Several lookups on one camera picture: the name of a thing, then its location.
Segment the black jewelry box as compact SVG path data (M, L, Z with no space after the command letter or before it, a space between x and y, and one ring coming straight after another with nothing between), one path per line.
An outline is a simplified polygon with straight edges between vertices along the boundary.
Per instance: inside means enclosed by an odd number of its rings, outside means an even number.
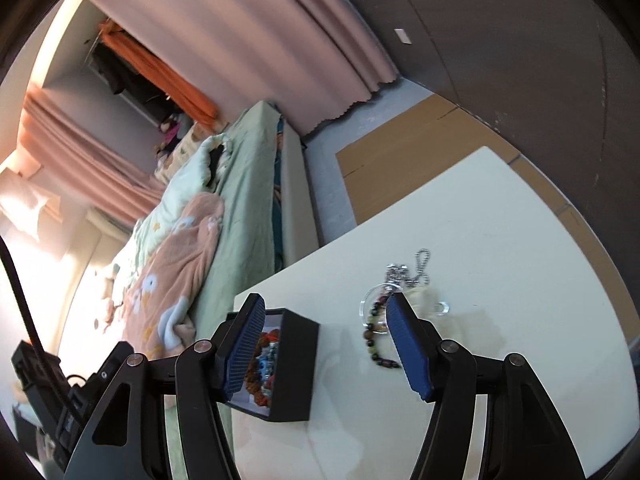
M306 422L319 332L309 318L269 309L242 388L228 407L266 422Z

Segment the silver ball chain charm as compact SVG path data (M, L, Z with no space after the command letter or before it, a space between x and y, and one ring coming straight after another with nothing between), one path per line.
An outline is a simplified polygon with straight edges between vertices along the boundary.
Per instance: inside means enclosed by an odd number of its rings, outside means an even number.
M421 248L416 252L413 269L410 269L406 264L390 263L386 266L386 283L404 289L428 286L431 280L426 272L426 267L430 259L431 252L427 248Z

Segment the cream cloth pouch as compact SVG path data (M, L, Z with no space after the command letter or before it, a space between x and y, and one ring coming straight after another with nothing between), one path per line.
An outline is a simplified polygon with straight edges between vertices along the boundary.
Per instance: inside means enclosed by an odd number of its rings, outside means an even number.
M402 290L408 304L419 318L429 318L435 313L437 297L430 286L416 286Z

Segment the pink floral blanket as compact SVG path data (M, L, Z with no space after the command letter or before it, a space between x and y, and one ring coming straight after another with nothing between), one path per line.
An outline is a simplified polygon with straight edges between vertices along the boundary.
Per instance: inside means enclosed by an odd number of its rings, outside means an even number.
M224 220L224 201L195 194L172 220L144 265L108 300L102 333L132 345L150 360L169 358L194 343L189 309L213 263Z

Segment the green bed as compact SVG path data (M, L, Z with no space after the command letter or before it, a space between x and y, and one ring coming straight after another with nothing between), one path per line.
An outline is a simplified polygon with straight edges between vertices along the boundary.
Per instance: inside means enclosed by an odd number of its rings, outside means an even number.
M224 220L214 260L189 309L194 341L213 335L232 311L234 298L270 278L285 265L279 209L284 204L279 172L286 122L280 110L260 101L244 110L223 133L232 141L231 164L215 192L224 201ZM112 298L144 265L132 235L112 262Z

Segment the light green pillow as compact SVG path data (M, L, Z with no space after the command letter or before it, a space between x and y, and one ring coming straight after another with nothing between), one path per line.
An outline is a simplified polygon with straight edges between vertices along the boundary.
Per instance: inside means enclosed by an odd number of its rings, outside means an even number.
M231 155L230 136L210 136L169 180L160 203L134 226L132 239L140 260L154 252L196 194L216 191L231 164Z

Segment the flat brown cardboard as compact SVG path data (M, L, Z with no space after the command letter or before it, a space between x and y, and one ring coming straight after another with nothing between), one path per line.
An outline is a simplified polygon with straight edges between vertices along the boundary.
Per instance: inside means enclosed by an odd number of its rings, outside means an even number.
M636 306L584 216L512 144L437 94L337 153L356 222L369 220L479 148L489 148L500 157L556 215L596 272L628 344L634 344L639 338Z

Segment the orange hanging clothes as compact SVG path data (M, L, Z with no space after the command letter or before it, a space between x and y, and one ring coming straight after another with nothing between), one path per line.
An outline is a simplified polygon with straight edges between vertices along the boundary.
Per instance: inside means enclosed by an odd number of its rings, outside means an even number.
M110 18L100 24L100 37L115 54L163 90L194 122L213 130L218 118L218 107L201 90Z

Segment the pink window curtain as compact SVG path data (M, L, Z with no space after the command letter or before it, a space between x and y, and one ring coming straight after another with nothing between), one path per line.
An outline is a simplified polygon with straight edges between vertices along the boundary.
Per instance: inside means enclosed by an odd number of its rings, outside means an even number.
M17 145L124 226L160 203L159 180L96 140L31 84L25 93Z

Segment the dark wooden wardrobe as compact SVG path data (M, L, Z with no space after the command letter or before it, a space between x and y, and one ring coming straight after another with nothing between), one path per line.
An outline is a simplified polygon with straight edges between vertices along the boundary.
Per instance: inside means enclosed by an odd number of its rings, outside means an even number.
M350 1L404 76L491 124L595 228L638 233L639 61L592 0Z

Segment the white wall switch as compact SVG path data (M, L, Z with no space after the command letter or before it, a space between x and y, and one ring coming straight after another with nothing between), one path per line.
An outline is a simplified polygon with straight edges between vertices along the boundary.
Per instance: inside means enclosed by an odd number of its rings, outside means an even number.
M395 28L394 32L402 44L412 44L409 35L403 28Z

